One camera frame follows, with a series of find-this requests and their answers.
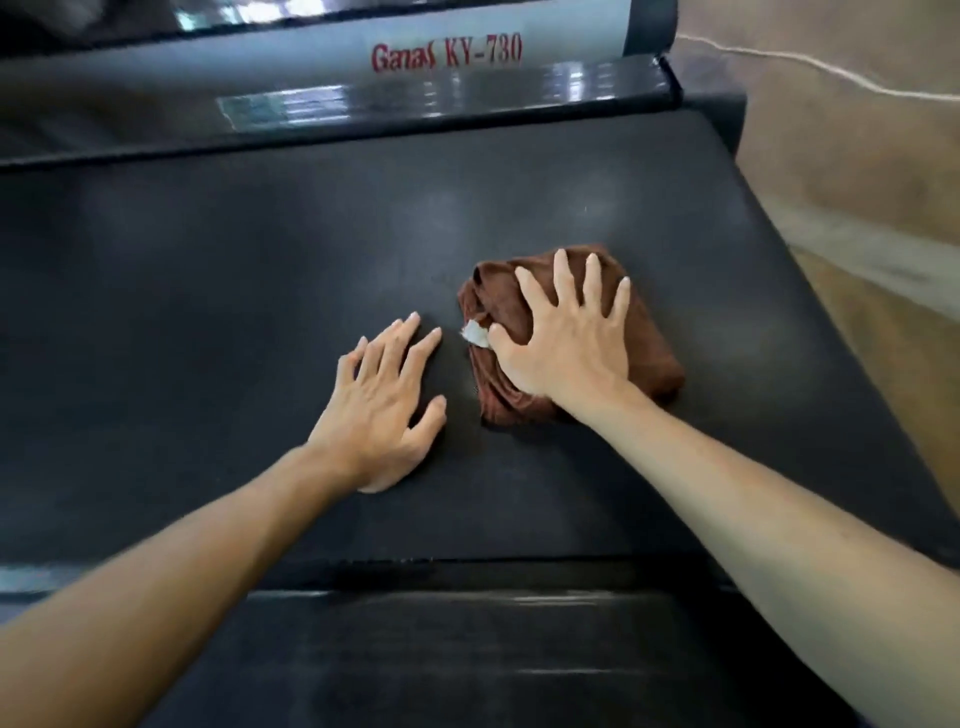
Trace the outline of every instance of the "towel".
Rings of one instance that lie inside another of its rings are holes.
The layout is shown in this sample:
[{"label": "towel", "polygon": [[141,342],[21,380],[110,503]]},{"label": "towel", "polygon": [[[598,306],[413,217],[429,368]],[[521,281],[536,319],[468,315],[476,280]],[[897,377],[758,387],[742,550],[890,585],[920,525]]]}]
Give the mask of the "towel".
[{"label": "towel", "polygon": [[[486,337],[478,330],[498,323],[507,329],[518,344],[530,342],[534,328],[533,313],[520,292],[514,270],[518,266],[529,270],[550,302],[556,305],[557,291],[553,285],[555,252],[479,263],[457,296],[468,338],[480,344],[469,347],[470,363],[480,399],[480,416],[492,425],[544,422],[556,419],[561,414],[561,409],[549,399],[526,395],[516,389],[500,369],[496,354],[483,347]],[[601,310],[607,316],[613,306],[616,286],[627,272],[603,246],[567,248],[570,270],[581,301],[587,257],[591,253],[596,253],[600,258],[603,281]],[[650,318],[635,285],[631,285],[630,295],[630,308],[624,327],[624,344],[630,362],[628,377],[648,397],[663,402],[676,395],[684,385],[684,369]]]}]

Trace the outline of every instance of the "wrist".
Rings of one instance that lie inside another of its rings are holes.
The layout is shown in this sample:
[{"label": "wrist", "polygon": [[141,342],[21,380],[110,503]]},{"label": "wrist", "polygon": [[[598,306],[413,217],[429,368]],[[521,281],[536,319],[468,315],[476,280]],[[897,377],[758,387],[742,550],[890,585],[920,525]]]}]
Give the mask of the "wrist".
[{"label": "wrist", "polygon": [[569,406],[559,403],[571,416],[584,425],[597,429],[609,417],[624,409],[655,406],[628,379],[614,375],[598,376],[580,389]]},{"label": "wrist", "polygon": [[358,468],[342,451],[318,442],[291,449],[277,462],[303,497],[323,502],[339,500],[353,493],[359,483]]}]

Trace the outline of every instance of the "treadmill deck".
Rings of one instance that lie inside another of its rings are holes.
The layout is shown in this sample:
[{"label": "treadmill deck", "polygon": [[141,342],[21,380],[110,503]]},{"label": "treadmill deck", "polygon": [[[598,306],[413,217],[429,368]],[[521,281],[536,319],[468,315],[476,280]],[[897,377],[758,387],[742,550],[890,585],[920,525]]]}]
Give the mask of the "treadmill deck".
[{"label": "treadmill deck", "polygon": [[687,371],[671,411],[941,562],[960,526],[707,121],[672,111],[0,177],[0,563],[88,563],[304,440],[337,357],[444,327],[426,467],[281,567],[700,552],[579,425],[481,426],[456,291],[603,242]]}]

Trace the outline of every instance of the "white cable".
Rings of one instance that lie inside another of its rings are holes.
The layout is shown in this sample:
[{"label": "white cable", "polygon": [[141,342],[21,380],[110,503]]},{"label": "white cable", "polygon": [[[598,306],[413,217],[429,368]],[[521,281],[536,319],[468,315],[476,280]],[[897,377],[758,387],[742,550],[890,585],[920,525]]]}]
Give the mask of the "white cable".
[{"label": "white cable", "polygon": [[960,103],[960,94],[955,93],[927,93],[926,91],[901,91],[896,88],[887,88],[882,86],[865,76],[861,76],[858,73],[853,73],[853,71],[848,71],[846,68],[841,68],[837,65],[832,65],[820,59],[815,59],[812,56],[807,56],[803,53],[790,53],[788,51],[760,51],[756,48],[743,48],[735,45],[722,45],[715,40],[710,40],[708,37],[701,36],[688,36],[683,33],[677,34],[678,38],[683,40],[692,40],[697,43],[705,43],[706,45],[716,48],[718,51],[723,53],[736,53],[741,56],[759,56],[761,58],[770,58],[770,59],[785,59],[787,61],[797,61],[800,63],[806,63],[807,65],[812,65],[814,68],[819,68],[821,71],[826,71],[831,73],[834,76],[839,76],[842,79],[847,81],[852,81],[861,88],[865,88],[868,91],[873,93],[879,93],[884,96],[894,96],[899,99],[920,99],[921,101],[938,101],[941,103],[947,104],[957,104]]}]

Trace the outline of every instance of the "right hand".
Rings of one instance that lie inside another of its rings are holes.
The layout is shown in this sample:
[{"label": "right hand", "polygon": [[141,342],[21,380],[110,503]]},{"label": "right hand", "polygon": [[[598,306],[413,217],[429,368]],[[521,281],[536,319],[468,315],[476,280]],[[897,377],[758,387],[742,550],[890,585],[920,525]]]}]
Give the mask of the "right hand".
[{"label": "right hand", "polygon": [[566,251],[553,260],[558,305],[546,297],[533,274],[516,269],[523,298],[534,316],[534,334],[526,346],[516,344],[500,324],[489,339],[500,368],[514,386],[528,395],[548,397],[578,419],[600,394],[626,383],[627,349],[623,328],[630,305],[630,279],[620,281],[610,316],[600,310],[600,260],[587,258],[584,304],[577,300]]}]

